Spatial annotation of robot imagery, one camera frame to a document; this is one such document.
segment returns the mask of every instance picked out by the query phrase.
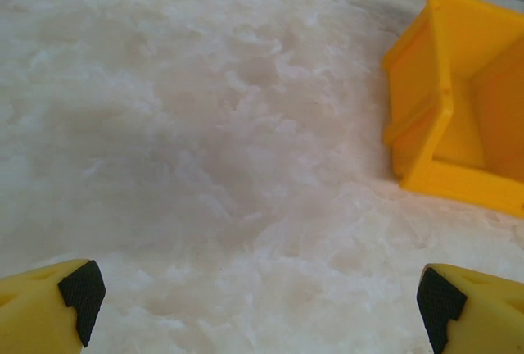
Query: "marble floor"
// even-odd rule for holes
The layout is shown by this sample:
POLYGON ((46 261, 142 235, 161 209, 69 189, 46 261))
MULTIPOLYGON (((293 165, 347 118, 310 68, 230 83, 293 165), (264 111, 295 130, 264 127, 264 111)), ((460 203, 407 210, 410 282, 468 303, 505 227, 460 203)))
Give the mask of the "marble floor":
POLYGON ((95 259, 86 354, 430 352, 424 265, 524 280, 524 222, 391 175, 423 3, 0 0, 0 275, 95 259))

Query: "yellow plastic bin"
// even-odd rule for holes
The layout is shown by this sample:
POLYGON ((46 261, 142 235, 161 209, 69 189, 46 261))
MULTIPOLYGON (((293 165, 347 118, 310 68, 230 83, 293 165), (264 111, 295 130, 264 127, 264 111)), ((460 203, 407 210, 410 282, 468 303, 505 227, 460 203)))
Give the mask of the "yellow plastic bin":
POLYGON ((383 66, 400 186, 524 217, 524 15, 427 0, 383 66))

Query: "beige floor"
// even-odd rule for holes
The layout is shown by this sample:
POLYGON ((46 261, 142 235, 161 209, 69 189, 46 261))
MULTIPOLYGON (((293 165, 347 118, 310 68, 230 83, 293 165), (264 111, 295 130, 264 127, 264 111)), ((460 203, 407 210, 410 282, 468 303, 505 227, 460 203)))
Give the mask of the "beige floor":
POLYGON ((524 280, 524 222, 391 176, 423 3, 0 0, 0 275, 97 260, 86 354, 429 352, 424 265, 524 280))

